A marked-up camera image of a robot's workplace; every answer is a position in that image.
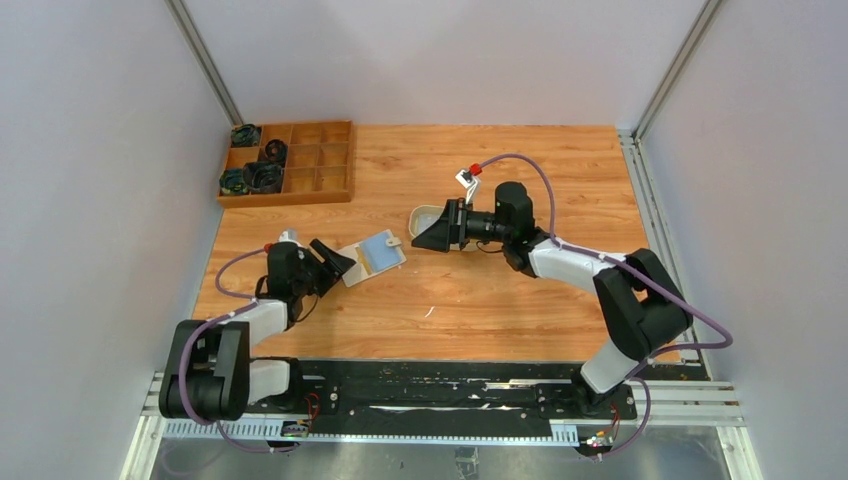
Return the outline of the blue VIP card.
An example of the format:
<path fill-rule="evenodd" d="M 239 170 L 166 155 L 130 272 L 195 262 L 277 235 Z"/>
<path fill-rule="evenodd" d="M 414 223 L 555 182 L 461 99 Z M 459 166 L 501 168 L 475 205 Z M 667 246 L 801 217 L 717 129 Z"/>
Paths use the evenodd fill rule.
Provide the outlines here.
<path fill-rule="evenodd" d="M 374 273 L 379 273 L 399 265 L 402 262 L 394 237 L 381 232 L 362 241 L 370 257 Z"/>

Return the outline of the yellow card from holder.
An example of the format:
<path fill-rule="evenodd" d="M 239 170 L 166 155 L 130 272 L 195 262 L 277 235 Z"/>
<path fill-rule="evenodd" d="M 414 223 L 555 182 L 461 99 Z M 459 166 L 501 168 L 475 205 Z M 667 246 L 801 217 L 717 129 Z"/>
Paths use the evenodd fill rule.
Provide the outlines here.
<path fill-rule="evenodd" d="M 365 248 L 364 244 L 362 242 L 360 242 L 356 246 L 355 250 L 356 250 L 357 255 L 358 255 L 359 263 L 364 270 L 364 275 L 366 277 L 372 276 L 374 274 L 374 269 L 372 267 L 369 254 L 368 254 L 367 249 Z"/>

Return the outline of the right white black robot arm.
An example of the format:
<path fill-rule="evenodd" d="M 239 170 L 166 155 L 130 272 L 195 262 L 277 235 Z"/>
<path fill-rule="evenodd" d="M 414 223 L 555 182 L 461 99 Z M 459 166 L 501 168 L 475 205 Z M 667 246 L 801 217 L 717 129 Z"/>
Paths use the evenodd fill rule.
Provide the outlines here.
<path fill-rule="evenodd" d="M 472 241 L 500 244 L 506 262 L 517 272 L 561 281 L 597 297 L 608 339 L 573 376 L 570 392 L 573 408 L 584 417 L 607 409 L 611 391 L 692 326 L 692 313 L 653 251 L 609 254 L 556 238 L 537 226 L 533 201 L 519 182 L 496 187 L 491 212 L 476 211 L 464 199 L 447 201 L 411 244 L 448 252 Z"/>

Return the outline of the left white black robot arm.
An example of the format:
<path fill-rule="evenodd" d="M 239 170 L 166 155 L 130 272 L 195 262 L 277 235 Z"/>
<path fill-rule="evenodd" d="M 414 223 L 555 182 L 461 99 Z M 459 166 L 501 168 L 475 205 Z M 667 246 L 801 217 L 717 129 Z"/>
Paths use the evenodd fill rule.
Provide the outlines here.
<path fill-rule="evenodd" d="M 305 299 L 325 296 L 356 262 L 318 239 L 306 246 L 282 240 L 259 251 L 266 273 L 245 305 L 177 324 L 158 396 L 164 417 L 209 425 L 237 420 L 266 398 L 283 413 L 304 405 L 307 389 L 295 376 L 296 360 L 257 360 L 252 349 L 306 319 Z"/>

